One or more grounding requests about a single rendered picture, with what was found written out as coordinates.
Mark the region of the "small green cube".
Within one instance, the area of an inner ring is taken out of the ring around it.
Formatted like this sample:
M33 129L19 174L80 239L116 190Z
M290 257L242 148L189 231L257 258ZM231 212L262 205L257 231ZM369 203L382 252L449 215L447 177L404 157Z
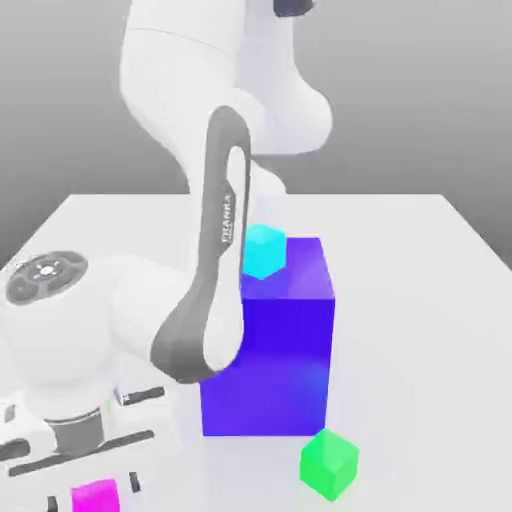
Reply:
M334 502L356 478L359 456L355 444L324 428L301 450L300 480Z

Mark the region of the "large blue box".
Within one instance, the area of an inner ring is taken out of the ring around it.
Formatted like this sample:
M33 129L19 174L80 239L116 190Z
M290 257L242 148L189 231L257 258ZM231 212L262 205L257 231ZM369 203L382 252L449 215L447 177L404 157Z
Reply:
M242 278L245 333L200 385L206 437L313 436L326 423L336 299L319 238L291 238L275 274Z

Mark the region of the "small magenta cube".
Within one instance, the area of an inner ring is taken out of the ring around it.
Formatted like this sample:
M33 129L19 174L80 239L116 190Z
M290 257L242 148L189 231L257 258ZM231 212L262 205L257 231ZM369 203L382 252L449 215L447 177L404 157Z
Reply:
M72 512L120 512L114 479L99 480L71 490Z

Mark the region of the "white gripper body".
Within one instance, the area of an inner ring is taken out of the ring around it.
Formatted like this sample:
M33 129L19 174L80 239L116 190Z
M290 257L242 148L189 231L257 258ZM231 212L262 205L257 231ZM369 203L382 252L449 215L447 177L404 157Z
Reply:
M165 424L132 424L100 446L77 455L57 452L48 428L0 427L0 509L40 509L44 495L60 495L72 509L71 490L114 479L119 494L122 470L145 468L149 481L168 449ZM120 509L138 509L143 501L123 501Z

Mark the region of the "small cyan cube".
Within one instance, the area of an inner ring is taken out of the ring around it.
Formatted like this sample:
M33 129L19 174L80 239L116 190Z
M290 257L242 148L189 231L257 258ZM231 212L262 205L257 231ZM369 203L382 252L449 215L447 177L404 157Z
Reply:
M278 229L253 224L247 228L243 273L260 280L280 271L286 265L287 236Z

